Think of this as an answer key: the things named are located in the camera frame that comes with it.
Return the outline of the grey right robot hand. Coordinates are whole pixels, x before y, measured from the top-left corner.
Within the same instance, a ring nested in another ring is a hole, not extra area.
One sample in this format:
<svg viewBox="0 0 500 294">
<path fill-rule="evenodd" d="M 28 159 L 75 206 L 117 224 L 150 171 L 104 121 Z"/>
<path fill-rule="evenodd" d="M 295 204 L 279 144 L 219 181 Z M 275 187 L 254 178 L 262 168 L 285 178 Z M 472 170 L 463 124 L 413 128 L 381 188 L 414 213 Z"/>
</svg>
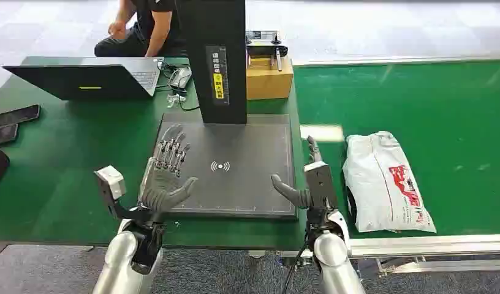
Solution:
<svg viewBox="0 0 500 294">
<path fill-rule="evenodd" d="M 334 210 L 335 187 L 330 166 L 323 161 L 317 141 L 307 136 L 309 145 L 309 163 L 303 167 L 307 188 L 298 190 L 284 183 L 279 175 L 270 176 L 274 189 L 293 205 L 307 209 L 319 208 Z"/>
</svg>

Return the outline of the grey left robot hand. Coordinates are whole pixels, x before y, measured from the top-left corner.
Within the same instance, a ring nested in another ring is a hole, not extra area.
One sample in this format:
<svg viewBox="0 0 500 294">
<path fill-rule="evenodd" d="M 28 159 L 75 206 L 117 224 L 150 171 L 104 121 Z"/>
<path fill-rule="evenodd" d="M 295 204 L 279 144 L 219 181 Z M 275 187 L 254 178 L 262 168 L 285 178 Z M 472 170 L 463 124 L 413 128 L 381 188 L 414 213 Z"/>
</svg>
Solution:
<svg viewBox="0 0 500 294">
<path fill-rule="evenodd" d="M 166 212 L 187 200 L 198 178 L 181 180 L 181 168 L 190 149 L 184 144 L 181 124 L 174 124 L 159 137 L 140 184 L 138 203 L 155 212 Z"/>
</svg>

